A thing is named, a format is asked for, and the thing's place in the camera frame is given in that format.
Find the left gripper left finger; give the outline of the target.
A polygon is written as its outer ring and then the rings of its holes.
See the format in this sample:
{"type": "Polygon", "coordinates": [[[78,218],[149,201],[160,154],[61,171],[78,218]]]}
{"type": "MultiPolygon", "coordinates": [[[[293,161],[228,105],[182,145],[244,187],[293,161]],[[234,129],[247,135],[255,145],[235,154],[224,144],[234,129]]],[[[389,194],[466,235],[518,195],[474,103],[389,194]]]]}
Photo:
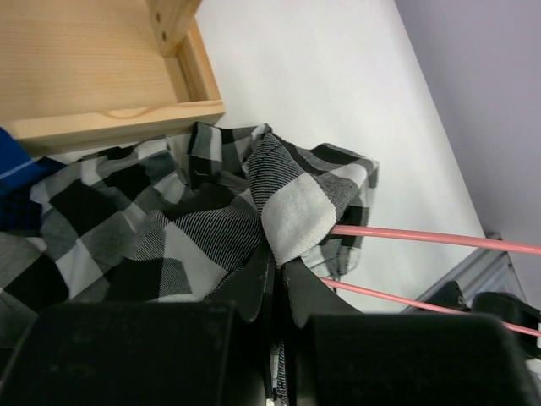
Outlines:
{"type": "Polygon", "coordinates": [[[1,381],[4,405],[264,405],[272,396],[267,243],[207,299],[62,304],[1,381]]]}

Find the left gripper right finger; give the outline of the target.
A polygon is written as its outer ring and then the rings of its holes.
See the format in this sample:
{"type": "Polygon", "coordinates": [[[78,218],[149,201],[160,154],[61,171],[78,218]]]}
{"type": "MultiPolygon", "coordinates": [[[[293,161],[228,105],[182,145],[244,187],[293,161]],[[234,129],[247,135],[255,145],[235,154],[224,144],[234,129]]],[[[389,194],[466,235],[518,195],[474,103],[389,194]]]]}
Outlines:
{"type": "Polygon", "coordinates": [[[283,269],[291,405],[537,405],[511,332],[491,315],[364,314],[300,260],[283,269]]]}

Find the black white checkered shirt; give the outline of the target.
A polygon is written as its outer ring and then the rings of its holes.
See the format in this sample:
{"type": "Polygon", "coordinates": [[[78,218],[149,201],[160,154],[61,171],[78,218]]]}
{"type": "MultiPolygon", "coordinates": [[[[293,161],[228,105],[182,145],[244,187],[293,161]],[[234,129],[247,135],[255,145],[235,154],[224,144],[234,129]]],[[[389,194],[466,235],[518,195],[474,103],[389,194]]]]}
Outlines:
{"type": "Polygon", "coordinates": [[[178,173],[164,140],[85,156],[30,190],[40,237],[1,235],[1,344],[69,299],[195,301],[244,269],[267,241],[279,265],[301,259],[339,278],[362,240],[378,163],[336,145],[305,150],[268,125],[197,123],[178,173]]]}

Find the pink wire hanger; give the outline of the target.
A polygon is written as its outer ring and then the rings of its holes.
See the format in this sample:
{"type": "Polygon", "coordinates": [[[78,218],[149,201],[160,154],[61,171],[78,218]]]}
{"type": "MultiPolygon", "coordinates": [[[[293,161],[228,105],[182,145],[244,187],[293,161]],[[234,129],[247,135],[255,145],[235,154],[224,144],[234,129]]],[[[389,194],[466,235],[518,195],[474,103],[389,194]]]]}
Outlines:
{"type": "MultiPolygon", "coordinates": [[[[475,228],[397,228],[485,238],[481,225],[475,228]]],[[[367,288],[404,299],[417,299],[475,248],[457,244],[363,237],[357,268],[341,278],[342,283],[367,288]]],[[[510,253],[511,264],[530,305],[540,309],[540,255],[510,253]]],[[[368,313],[398,313],[407,305],[337,288],[338,295],[354,308],[368,313]]]]}

